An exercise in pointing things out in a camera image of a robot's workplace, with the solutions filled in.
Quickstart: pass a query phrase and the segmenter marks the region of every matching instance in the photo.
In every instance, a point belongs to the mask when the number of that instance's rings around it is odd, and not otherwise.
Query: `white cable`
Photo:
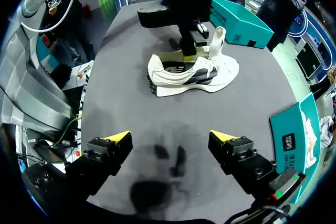
[[[30,145],[30,142],[29,142],[29,139],[28,139],[28,136],[27,136],[27,132],[26,132],[26,145],[28,144],[29,148],[30,148],[30,151],[32,152],[31,154],[33,154],[33,149],[31,148],[31,145]]]
[[[26,132],[26,155],[28,154],[27,141],[28,141],[28,137],[27,137],[27,132]]]
[[[52,26],[52,27],[50,27],[50,28],[47,28],[47,29],[44,29],[44,30],[38,30],[38,29],[30,28],[29,26],[27,26],[27,25],[24,24],[23,22],[21,22],[21,25],[23,25],[23,26],[24,26],[25,28],[27,28],[28,30],[30,30],[30,31],[34,31],[34,32],[36,32],[36,33],[46,33],[47,31],[51,31],[51,30],[55,29],[56,27],[58,27],[59,24],[61,24],[61,23],[63,22],[63,20],[65,19],[65,17],[68,15],[68,13],[69,13],[69,11],[70,11],[70,8],[71,8],[73,2],[74,2],[74,0],[71,0],[71,1],[70,1],[70,4],[69,4],[69,6],[68,6],[68,9],[67,9],[67,11],[64,13],[63,17],[60,19],[60,21],[59,21],[56,25],[54,25],[54,26]]]

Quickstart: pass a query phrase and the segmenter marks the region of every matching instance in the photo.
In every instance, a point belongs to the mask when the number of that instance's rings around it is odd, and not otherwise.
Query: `black gray table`
[[[295,96],[268,49],[225,43],[223,53],[240,64],[229,86],[216,93],[191,90],[157,98],[146,78],[147,64],[155,51],[176,50],[180,33],[177,26],[141,27],[136,11],[145,4],[122,8],[91,72],[82,120],[83,150],[95,136],[126,130],[132,132],[134,149],[118,175],[109,177],[89,201],[134,214],[132,201],[144,206],[164,191],[164,202],[151,208],[151,218],[223,223],[248,208],[253,197],[232,176],[225,176],[207,149],[210,130],[248,136],[260,154],[272,160],[268,119],[294,104]],[[212,38],[214,27],[206,25]],[[179,146],[186,154],[185,174],[173,177]]]

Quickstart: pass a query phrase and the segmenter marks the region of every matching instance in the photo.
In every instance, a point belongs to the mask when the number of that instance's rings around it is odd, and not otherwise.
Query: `black cable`
[[[70,151],[69,155],[65,158],[65,160],[68,159],[68,157],[70,157],[70,155],[72,154],[72,152],[74,151],[75,148],[72,148],[72,150]]]
[[[230,224],[232,223],[235,219],[238,219],[239,217],[241,216],[244,216],[244,215],[247,215],[247,216],[250,216],[252,213],[252,209],[246,209],[244,211],[241,211],[235,215],[232,215],[224,224]]]
[[[20,158],[20,157],[26,157],[26,156],[28,156],[28,157],[33,157],[33,158],[36,158],[37,160],[40,160],[40,161],[44,161],[44,159],[41,159],[41,158],[38,158],[38,157],[36,157],[36,156],[34,156],[34,155],[29,155],[29,154],[21,154],[21,153],[18,153],[18,152],[16,152],[15,153],[17,156],[18,156],[18,158]]]
[[[40,160],[34,160],[34,159],[31,159],[31,158],[29,158],[29,157],[23,157],[23,156],[19,156],[19,157],[18,157],[18,159],[21,159],[21,160],[23,160],[23,158],[25,158],[25,159],[28,159],[28,160],[30,160],[30,161],[33,161],[33,162],[36,162],[36,163],[39,163],[39,164],[43,164],[43,165],[44,165],[44,163],[43,163],[43,162],[39,162]]]
[[[21,157],[33,157],[33,158],[36,158],[37,160],[40,160],[40,161],[44,161],[43,159],[41,159],[41,158],[38,158],[38,157],[35,157],[35,156],[33,156],[33,155],[28,155],[28,154],[25,154],[25,155],[22,155]]]
[[[58,144],[57,146],[62,147],[62,148],[58,148],[57,150],[66,149],[66,148],[72,147],[71,145],[61,145],[61,144]]]
[[[285,216],[287,220],[290,219],[289,214],[286,213],[285,211],[283,211],[280,208],[277,208],[277,207],[274,207],[274,206],[263,206],[263,209],[271,210],[273,212],[278,212],[279,214],[282,214],[283,216]]]
[[[39,164],[43,164],[43,165],[44,165],[43,162],[39,162],[39,161],[37,161],[37,160],[33,160],[33,159],[29,158],[29,157],[26,157],[26,159],[29,159],[30,161],[33,161],[33,162],[36,162],[36,163],[39,163]]]
[[[63,132],[63,134],[62,134],[62,136],[60,137],[60,139],[59,139],[56,143],[54,143],[54,144],[52,144],[52,145],[41,145],[41,146],[46,147],[46,148],[49,148],[49,147],[54,147],[55,145],[58,145],[59,143],[61,143],[61,142],[62,142],[62,139],[63,139],[63,137],[64,137],[64,135],[66,134],[66,132],[67,132],[67,130],[68,130],[68,127],[69,127],[70,124],[71,124],[72,122],[74,122],[75,120],[78,120],[78,118],[74,118],[74,119],[72,119],[72,120],[68,123],[68,125],[67,125],[67,127],[65,128],[65,130],[64,130],[64,132]]]

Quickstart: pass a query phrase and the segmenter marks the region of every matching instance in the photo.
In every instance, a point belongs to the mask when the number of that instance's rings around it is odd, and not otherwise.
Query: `teal box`
[[[313,150],[313,155],[317,160],[309,168],[305,167],[307,146],[301,112],[305,114],[306,119],[310,119],[314,135],[317,137]],[[312,178],[317,171],[321,155],[320,121],[313,94],[310,92],[301,101],[272,116],[269,120],[273,134],[277,172],[282,173],[288,167],[292,167],[298,173],[306,175],[306,180],[290,201],[296,204],[307,186],[313,183]]]
[[[226,29],[230,44],[265,48],[273,31],[242,5],[227,0],[212,0],[210,21]]]

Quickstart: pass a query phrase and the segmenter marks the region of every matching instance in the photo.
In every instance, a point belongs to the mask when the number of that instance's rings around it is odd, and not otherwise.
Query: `bolt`
[[[84,154],[85,157],[88,157],[88,156],[89,156],[89,153],[90,153],[89,150],[85,150],[85,151],[83,152],[83,154]]]
[[[261,175],[261,174],[262,174],[262,171],[263,171],[263,169],[261,169],[261,168],[256,168],[256,174],[257,174],[257,175]]]
[[[240,153],[239,157],[240,157],[240,160],[243,160],[246,157],[246,155],[245,153]]]
[[[101,161],[101,158],[102,158],[102,155],[101,155],[100,153],[96,154],[96,159],[97,159],[98,161]]]

